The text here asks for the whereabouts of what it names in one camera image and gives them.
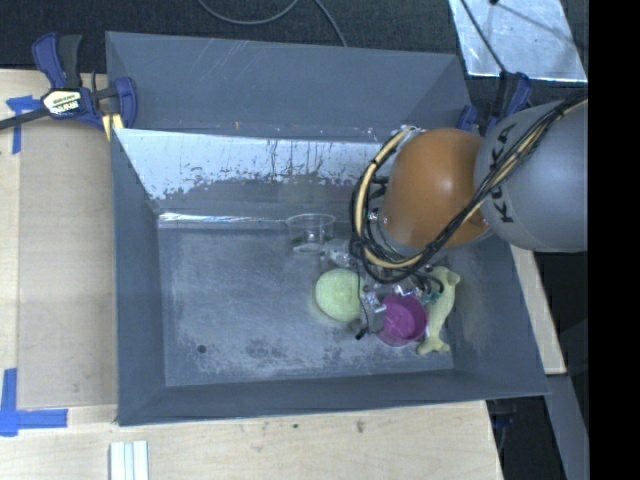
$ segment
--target clear plastic cup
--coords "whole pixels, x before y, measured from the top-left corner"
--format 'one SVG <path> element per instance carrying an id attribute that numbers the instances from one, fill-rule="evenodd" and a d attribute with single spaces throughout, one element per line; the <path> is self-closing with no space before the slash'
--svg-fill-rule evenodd
<path id="1" fill-rule="evenodd" d="M 286 220 L 294 252 L 319 254 L 324 244 L 333 238 L 336 218 L 326 213 L 303 213 Z"/>

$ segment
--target black cable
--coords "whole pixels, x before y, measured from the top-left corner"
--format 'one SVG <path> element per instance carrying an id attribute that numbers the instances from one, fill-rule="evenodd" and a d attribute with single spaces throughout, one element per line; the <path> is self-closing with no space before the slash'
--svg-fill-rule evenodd
<path id="1" fill-rule="evenodd" d="M 482 42 L 487 47 L 487 50 L 489 50 L 489 53 L 493 57 L 493 60 L 496 61 L 496 64 L 500 67 L 500 69 L 502 71 L 505 71 L 505 72 L 508 73 L 509 71 L 507 70 L 505 65 L 502 63 L 502 61 L 498 57 L 498 54 L 491 47 L 491 44 L 489 44 L 489 40 L 485 37 L 484 33 L 482 32 L 482 29 L 480 28 L 480 25 L 476 21 L 476 18 L 473 16 L 473 13 L 471 12 L 471 9 L 469 8 L 469 5 L 467 4 L 467 1 L 466 0 L 460 0 L 460 2 L 462 3 L 462 6 L 464 7 L 464 10 L 467 11 L 467 15 L 469 16 L 469 19 L 471 20 L 471 23 L 473 23 L 473 26 L 475 27 L 476 31 L 478 32 L 478 35 L 480 36 L 480 39 L 482 39 Z"/>

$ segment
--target gray floor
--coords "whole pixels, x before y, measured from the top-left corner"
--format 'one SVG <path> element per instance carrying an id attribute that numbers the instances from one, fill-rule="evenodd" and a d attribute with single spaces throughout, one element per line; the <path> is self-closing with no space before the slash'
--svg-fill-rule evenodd
<path id="1" fill-rule="evenodd" d="M 227 15 L 259 19 L 281 10 L 290 0 L 206 1 Z M 459 53 L 447 0 L 321 1 L 350 46 Z M 588 73 L 589 0 L 561 0 L 561 4 Z M 300 0 L 282 19 L 259 27 L 223 23 L 203 12 L 195 0 L 0 0 L 0 16 L 0 67 L 33 68 L 31 44 L 49 31 L 82 34 L 79 67 L 98 72 L 106 69 L 106 30 L 340 44 L 312 0 Z M 472 101 L 485 108 L 494 97 L 497 81 L 469 77 L 467 86 Z M 541 104 L 562 98 L 573 88 L 575 84 L 537 81 L 531 101 Z M 570 330 L 587 314 L 586 254 L 537 255 L 537 260 L 558 329 Z M 588 424 L 588 371 L 577 374 L 574 382 Z M 507 480 L 563 478 L 543 400 L 516 400 L 500 411 L 510 414 L 502 421 L 512 420 L 503 449 Z"/>

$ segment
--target wooden table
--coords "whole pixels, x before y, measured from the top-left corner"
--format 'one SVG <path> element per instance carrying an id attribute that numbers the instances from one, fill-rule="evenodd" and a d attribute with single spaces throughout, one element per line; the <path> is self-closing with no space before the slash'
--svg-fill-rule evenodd
<path id="1" fill-rule="evenodd" d="M 13 115 L 4 104 L 7 98 L 28 94 L 38 97 L 47 89 L 47 80 L 39 72 L 0 70 L 0 119 Z M 97 132 L 85 128 L 84 133 L 95 139 L 93 135 Z M 48 134 L 57 138 L 52 144 L 73 146 L 75 142 L 65 143 L 58 139 L 73 137 L 72 140 L 77 140 L 78 134 L 82 135 L 85 128 L 78 123 L 54 123 L 45 118 L 23 127 L 23 143 L 28 144 L 30 137 L 38 134 Z M 33 279 L 25 278 L 32 275 L 31 270 L 20 268 L 19 220 L 22 215 L 23 224 L 33 223 L 31 213 L 25 212 L 36 212 L 38 208 L 21 207 L 21 156 L 29 154 L 29 148 L 24 148 L 21 154 L 12 155 L 12 136 L 11 130 L 0 132 L 0 368 L 19 366 L 19 359 L 29 356 L 31 347 L 44 347 L 40 352 L 43 357 L 42 378 L 48 379 L 52 365 L 63 371 L 69 358 L 78 361 L 78 350 L 81 346 L 86 347 L 87 333 L 93 336 L 93 341 L 99 337 L 87 320 L 72 318 L 69 304 L 62 299 L 52 302 L 42 315 L 43 319 L 55 318 L 60 325 L 66 326 L 68 339 L 49 339 L 50 335 L 43 334 L 41 329 L 36 329 L 36 324 L 29 323 L 34 320 L 37 323 L 33 315 L 29 318 L 22 315 L 23 321 L 20 326 L 18 324 L 21 304 L 23 309 L 27 307 L 25 299 L 31 300 L 34 291 Z M 47 176 L 43 178 L 47 180 L 47 185 L 65 180 L 73 183 L 67 171 L 52 170 Z M 43 236 L 46 238 L 47 229 L 51 230 L 53 236 L 59 231 L 56 226 L 69 225 L 68 219 L 65 220 L 62 215 L 64 208 L 58 208 L 49 200 L 44 200 L 42 206 L 47 207 L 48 213 L 43 215 L 40 228 L 34 226 L 34 240 L 42 240 Z M 77 219 L 84 219 L 84 225 L 88 226 L 83 228 L 85 231 L 99 230 L 102 229 L 99 226 L 104 225 L 104 222 L 95 219 L 95 214 L 81 213 L 76 216 Z M 24 229 L 22 231 L 22 239 L 26 244 L 32 236 L 25 236 Z M 63 264 L 74 264 L 74 260 L 81 257 L 86 260 L 87 256 L 105 254 L 105 247 L 100 244 L 93 244 L 88 249 L 78 244 L 82 244 L 82 237 L 76 236 L 68 243 L 57 241 L 55 247 L 46 247 L 49 262 L 52 255 Z M 513 252 L 545 370 L 549 374 L 564 373 L 566 369 L 533 255 L 515 248 Z M 99 275 L 99 271 L 97 269 L 92 275 Z M 67 279 L 66 286 L 60 287 L 59 293 L 74 289 L 74 282 L 77 284 L 78 280 Z M 84 290 L 84 293 L 87 286 L 78 286 L 77 290 Z M 25 333 L 20 339 L 19 327 Z M 32 342 L 29 338 L 36 335 L 38 342 Z M 21 358 L 17 354 L 19 343 L 22 347 Z M 84 365 L 87 370 L 84 372 L 80 371 L 82 368 L 72 368 L 77 371 L 74 375 L 79 381 L 64 375 L 59 379 L 60 392 L 66 393 L 67 389 L 71 397 L 71 402 L 64 404 L 69 407 L 68 428 L 21 430 L 15 438 L 0 437 L 0 476 L 3 479 L 106 479 L 109 444 L 135 440 L 148 441 L 152 480 L 503 478 L 484 402 L 120 428 L 113 423 L 116 417 L 114 403 L 83 406 L 81 402 L 73 402 L 71 394 L 74 392 L 80 393 L 85 400 L 102 399 L 109 402 L 113 399 L 115 381 L 105 381 L 100 379 L 100 375 L 87 374 L 91 368 L 104 371 L 104 364 L 112 364 L 112 358 L 94 357 L 87 361 Z M 43 392 L 43 399 L 47 395 L 47 385 L 44 382 L 40 387 L 34 387 Z"/>

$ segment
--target purple object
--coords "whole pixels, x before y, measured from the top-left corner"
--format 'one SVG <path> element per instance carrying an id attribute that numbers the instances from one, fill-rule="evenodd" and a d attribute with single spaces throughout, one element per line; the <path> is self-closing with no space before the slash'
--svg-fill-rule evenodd
<path id="1" fill-rule="evenodd" d="M 427 313 L 417 298 L 387 295 L 382 303 L 387 310 L 383 329 L 377 336 L 383 343 L 404 347 L 422 337 L 427 327 Z"/>

